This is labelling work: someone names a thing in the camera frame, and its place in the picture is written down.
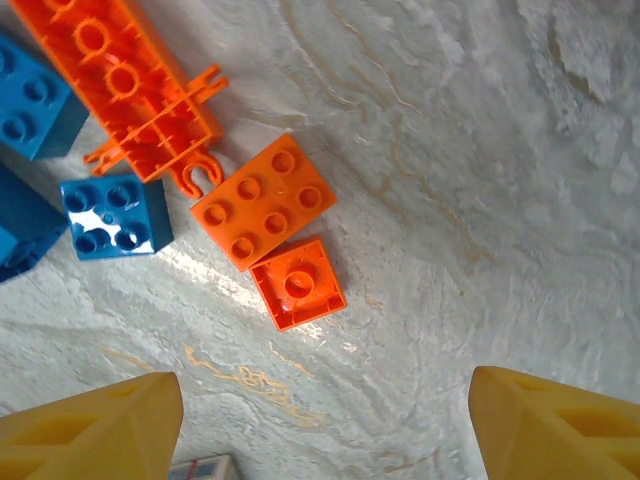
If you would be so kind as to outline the small orange lego brick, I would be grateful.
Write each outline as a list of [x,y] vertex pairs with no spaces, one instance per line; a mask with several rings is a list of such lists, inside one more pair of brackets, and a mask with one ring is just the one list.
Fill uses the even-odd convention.
[[343,288],[319,236],[269,254],[250,267],[250,274],[280,332],[347,307]]

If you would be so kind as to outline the orange six-stud lego brick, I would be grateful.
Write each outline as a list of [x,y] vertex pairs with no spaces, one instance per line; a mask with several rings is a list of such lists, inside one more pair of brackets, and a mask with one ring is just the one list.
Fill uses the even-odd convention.
[[290,134],[283,134],[191,209],[240,271],[276,249],[337,201]]

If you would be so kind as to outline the playing card box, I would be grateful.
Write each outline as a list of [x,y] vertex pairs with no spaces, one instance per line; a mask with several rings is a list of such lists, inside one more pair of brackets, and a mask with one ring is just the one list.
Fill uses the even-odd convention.
[[173,465],[168,480],[241,480],[229,454],[193,459]]

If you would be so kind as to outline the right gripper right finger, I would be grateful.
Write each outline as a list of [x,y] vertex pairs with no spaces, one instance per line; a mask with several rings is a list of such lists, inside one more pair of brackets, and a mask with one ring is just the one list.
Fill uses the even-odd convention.
[[640,404],[480,366],[468,407],[488,480],[640,480]]

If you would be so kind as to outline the long orange lego plate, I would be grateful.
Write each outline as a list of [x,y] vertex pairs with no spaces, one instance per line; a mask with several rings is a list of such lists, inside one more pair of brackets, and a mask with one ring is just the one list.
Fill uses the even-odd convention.
[[137,0],[9,3],[109,135],[84,159],[94,175],[127,161],[141,181],[169,175],[194,199],[195,169],[223,181],[209,149],[224,131],[206,105],[229,85],[218,65],[189,77]]

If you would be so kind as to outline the blue four-stud lego brick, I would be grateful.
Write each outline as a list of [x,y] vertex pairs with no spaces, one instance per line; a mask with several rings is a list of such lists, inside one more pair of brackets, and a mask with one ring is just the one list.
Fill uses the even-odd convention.
[[89,177],[61,183],[60,192],[81,260],[154,254],[174,239],[160,180]]

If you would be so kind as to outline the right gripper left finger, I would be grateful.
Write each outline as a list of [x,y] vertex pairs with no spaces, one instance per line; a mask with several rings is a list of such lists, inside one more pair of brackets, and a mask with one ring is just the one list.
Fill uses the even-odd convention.
[[156,372],[0,417],[0,480],[167,480],[183,413]]

